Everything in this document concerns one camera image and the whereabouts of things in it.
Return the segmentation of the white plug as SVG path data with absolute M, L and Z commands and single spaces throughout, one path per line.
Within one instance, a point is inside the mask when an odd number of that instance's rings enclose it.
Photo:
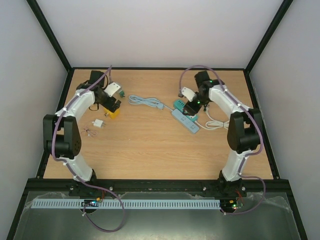
M 101 120 L 101 119 L 95 119 L 92 122 L 92 124 L 93 124 L 94 127 L 97 127 L 97 128 L 102 128 L 105 125 L 104 121 Z

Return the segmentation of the teal power strip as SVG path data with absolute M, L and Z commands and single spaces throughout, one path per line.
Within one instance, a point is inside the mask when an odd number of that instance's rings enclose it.
M 173 102 L 173 107 L 174 109 L 178 109 L 180 112 L 184 112 L 184 106 L 185 106 L 185 102 L 183 102 L 182 100 L 180 99 L 177 99 Z M 198 115 L 186 115 L 185 117 L 187 117 L 188 119 L 190 119 L 192 122 L 195 122 L 198 120 Z

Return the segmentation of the green charger plug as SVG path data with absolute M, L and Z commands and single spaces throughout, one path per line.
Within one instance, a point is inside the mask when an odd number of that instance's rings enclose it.
M 124 98 L 124 97 L 125 97 L 125 92 L 124 92 L 123 90 L 121 90 L 121 91 L 119 92 L 119 96 L 120 96 L 121 98 Z

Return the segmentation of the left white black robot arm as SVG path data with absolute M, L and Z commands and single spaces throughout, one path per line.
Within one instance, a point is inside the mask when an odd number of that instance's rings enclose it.
M 89 182 L 94 170 L 81 154 L 82 139 L 78 121 L 94 104 L 116 113 L 121 101 L 114 95 L 122 86 L 111 77 L 112 68 L 105 72 L 93 70 L 90 79 L 76 87 L 74 96 L 55 114 L 43 118 L 43 148 L 56 162 L 62 162 L 78 182 Z

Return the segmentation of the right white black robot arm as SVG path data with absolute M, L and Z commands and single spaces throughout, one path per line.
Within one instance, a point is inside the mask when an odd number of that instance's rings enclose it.
M 215 103 L 229 119 L 227 143 L 230 153 L 217 184 L 218 191 L 229 196 L 235 190 L 241 190 L 242 173 L 248 158 L 258 155 L 264 147 L 262 115 L 257 108 L 241 103 L 219 77 L 211 79 L 207 71 L 200 71 L 194 79 L 197 91 L 179 87 L 179 96 L 187 99 L 182 113 L 194 116 L 209 103 Z

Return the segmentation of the light blue power strip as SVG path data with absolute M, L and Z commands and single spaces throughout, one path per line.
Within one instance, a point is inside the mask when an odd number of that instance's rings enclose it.
M 200 128 L 189 118 L 182 114 L 178 109 L 174 109 L 171 112 L 171 115 L 182 125 L 184 126 L 190 133 L 196 134 Z

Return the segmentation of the yellow cube adapter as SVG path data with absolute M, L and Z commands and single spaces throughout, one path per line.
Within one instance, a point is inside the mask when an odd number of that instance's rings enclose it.
M 108 110 L 107 108 L 104 108 L 104 116 L 110 119 L 115 119 L 119 113 L 120 113 L 120 109 L 116 109 L 114 112 Z

